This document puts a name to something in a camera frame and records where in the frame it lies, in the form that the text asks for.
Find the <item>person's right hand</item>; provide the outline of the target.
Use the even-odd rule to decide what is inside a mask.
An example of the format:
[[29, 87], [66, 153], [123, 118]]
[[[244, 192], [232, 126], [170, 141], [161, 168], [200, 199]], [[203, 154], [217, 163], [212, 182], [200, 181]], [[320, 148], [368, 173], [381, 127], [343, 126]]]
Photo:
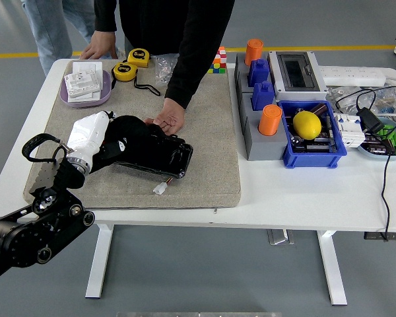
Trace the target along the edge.
[[117, 59], [115, 32], [95, 31], [89, 45], [82, 51], [80, 59], [100, 59], [105, 55]]

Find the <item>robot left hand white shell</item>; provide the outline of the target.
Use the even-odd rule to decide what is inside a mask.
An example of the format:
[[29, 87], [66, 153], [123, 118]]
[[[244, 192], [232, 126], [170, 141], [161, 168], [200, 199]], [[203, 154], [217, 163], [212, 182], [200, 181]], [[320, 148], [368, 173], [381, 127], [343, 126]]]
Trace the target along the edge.
[[101, 149], [108, 125], [114, 118], [113, 112], [101, 111], [73, 124], [67, 143], [67, 160], [85, 176], [92, 171], [94, 155], [100, 153], [100, 158], [112, 159], [124, 152], [127, 141], [122, 137], [116, 137]]

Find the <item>person's left hand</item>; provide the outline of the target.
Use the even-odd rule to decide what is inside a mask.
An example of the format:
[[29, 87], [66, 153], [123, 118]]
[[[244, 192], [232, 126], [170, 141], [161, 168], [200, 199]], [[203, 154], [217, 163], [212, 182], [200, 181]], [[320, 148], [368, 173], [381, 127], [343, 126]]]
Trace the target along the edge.
[[145, 119], [145, 123], [158, 125], [166, 135], [175, 135], [185, 123], [185, 109], [176, 101], [165, 98], [160, 113], [155, 118]]

